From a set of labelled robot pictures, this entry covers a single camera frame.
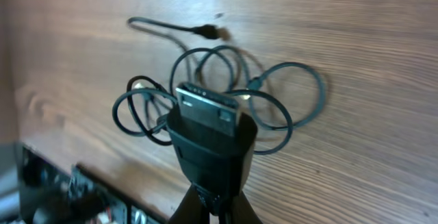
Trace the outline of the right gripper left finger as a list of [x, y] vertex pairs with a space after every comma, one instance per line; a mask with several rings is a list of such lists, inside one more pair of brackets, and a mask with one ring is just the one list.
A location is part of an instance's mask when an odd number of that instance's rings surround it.
[[209, 212], [191, 185], [167, 224], [209, 224]]

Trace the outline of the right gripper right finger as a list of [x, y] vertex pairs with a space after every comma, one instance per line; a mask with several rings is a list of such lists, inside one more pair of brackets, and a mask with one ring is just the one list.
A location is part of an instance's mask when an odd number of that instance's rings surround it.
[[234, 197], [227, 212], [228, 224], [263, 224], [244, 192]]

